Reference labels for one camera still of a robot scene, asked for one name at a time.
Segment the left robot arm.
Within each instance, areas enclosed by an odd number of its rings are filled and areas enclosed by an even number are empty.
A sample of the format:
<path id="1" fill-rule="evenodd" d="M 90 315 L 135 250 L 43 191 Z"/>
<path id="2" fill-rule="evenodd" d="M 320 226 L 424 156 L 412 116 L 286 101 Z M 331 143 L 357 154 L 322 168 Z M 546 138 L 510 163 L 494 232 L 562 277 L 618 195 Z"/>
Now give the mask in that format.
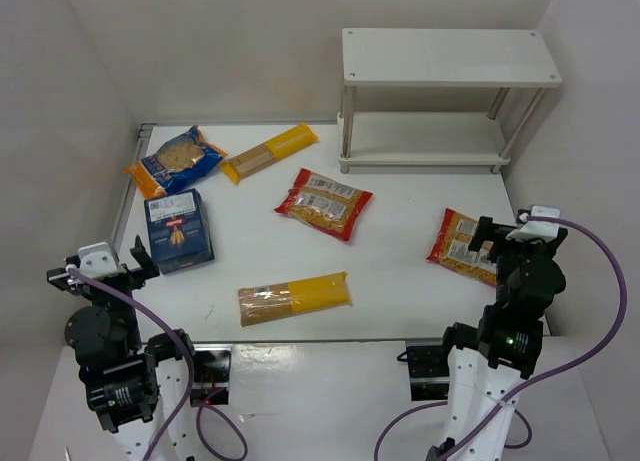
<path id="1" fill-rule="evenodd" d="M 46 274 L 60 291 L 87 300 L 66 322 L 86 402 L 131 460 L 192 460 L 190 396 L 195 374 L 189 336 L 133 298 L 160 271 L 142 240 L 120 262 L 109 242 L 82 247 Z"/>

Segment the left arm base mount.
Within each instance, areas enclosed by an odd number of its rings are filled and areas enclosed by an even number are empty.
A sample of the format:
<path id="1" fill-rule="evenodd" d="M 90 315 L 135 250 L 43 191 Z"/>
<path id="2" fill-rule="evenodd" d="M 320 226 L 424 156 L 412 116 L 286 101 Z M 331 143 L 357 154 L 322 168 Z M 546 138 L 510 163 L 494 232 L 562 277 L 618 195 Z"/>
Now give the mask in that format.
<path id="1" fill-rule="evenodd" d="M 197 347 L 194 355 L 194 383 L 191 405 L 222 406 L 229 402 L 232 347 L 211 345 Z"/>

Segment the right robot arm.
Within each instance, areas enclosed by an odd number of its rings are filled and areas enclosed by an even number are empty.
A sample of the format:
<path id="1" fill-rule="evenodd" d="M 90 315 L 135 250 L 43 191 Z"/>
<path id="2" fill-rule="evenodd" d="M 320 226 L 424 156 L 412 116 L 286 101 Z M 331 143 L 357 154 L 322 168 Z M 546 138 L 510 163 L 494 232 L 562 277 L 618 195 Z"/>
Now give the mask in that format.
<path id="1" fill-rule="evenodd" d="M 469 249 L 496 271 L 496 297 L 477 326 L 455 323 L 444 334 L 450 372 L 449 418 L 430 460 L 498 460 L 516 411 L 514 390 L 535 371 L 542 318 L 566 279 L 554 256 L 568 232 L 557 208 L 532 206 L 514 226 L 480 218 Z"/>

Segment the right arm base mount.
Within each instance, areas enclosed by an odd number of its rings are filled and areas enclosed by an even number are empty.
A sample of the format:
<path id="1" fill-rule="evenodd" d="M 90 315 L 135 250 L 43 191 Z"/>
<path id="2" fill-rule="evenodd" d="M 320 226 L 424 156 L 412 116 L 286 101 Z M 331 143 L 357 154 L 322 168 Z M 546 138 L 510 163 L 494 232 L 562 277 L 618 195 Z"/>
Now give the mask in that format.
<path id="1" fill-rule="evenodd" d="M 396 360 L 408 369 L 413 402 L 447 400 L 449 368 L 441 339 L 409 340 Z"/>

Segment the dark blue pasta box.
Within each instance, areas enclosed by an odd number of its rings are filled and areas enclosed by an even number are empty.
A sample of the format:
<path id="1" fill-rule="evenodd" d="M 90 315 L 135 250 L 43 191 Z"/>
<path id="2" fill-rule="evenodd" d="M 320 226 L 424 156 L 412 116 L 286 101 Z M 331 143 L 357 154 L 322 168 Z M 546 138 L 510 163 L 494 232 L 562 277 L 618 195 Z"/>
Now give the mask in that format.
<path id="1" fill-rule="evenodd" d="M 215 259 L 208 215 L 196 189 L 144 201 L 151 258 L 163 275 Z"/>

